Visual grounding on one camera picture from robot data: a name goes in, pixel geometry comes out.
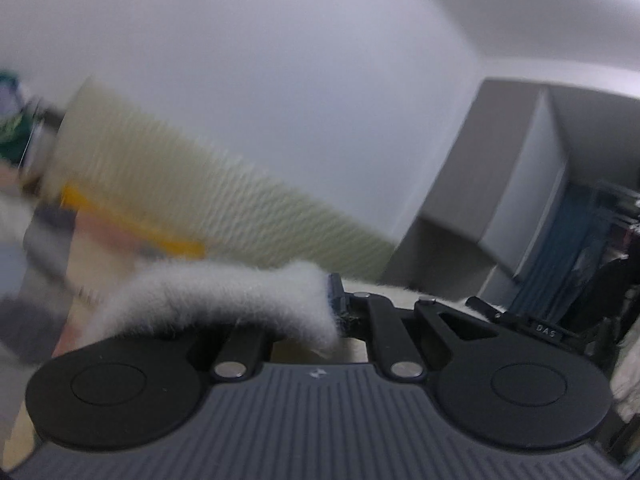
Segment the white fluffy fleece garment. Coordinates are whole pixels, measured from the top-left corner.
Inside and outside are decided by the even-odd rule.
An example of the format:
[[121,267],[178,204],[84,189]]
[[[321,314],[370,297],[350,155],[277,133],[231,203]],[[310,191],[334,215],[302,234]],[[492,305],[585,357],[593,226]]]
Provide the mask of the white fluffy fleece garment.
[[257,325],[320,354],[343,336],[330,306],[329,273],[320,266],[193,261],[155,263],[127,278],[101,300],[78,344],[216,323]]

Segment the blue hanging clothes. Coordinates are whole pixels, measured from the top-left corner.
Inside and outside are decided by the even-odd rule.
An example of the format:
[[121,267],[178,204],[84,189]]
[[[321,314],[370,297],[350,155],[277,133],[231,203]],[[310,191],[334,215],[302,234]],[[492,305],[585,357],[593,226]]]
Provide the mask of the blue hanging clothes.
[[592,188],[569,185],[509,311],[559,321],[596,272],[610,219]]

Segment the patchwork checkered duvet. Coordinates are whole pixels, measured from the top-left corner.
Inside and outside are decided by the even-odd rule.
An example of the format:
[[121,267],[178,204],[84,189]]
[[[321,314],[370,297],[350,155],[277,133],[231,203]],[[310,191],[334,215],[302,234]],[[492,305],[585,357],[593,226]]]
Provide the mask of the patchwork checkered duvet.
[[78,346],[103,298],[171,251],[91,210],[42,200],[1,165],[1,467],[36,446],[25,390],[48,359]]

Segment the cream quilted headboard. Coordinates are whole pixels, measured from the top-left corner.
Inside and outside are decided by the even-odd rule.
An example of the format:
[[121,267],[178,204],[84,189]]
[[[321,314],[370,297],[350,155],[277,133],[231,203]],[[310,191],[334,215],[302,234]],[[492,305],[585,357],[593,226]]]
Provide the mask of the cream quilted headboard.
[[203,255],[255,266],[307,260],[373,281],[396,248],[377,230],[92,79],[66,108],[42,192]]

